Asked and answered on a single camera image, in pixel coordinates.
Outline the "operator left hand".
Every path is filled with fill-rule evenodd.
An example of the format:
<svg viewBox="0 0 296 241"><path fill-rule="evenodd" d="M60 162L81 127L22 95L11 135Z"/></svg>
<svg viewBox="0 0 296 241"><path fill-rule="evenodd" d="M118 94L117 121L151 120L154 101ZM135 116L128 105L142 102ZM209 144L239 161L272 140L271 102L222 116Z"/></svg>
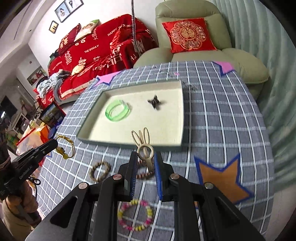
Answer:
<svg viewBox="0 0 296 241"><path fill-rule="evenodd" d="M9 195L5 201L11 213L15 215L20 213L17 209L19 205L23 206L26 213L34 213L38 209L38 203L27 181L22 184L22 194L20 197Z"/></svg>

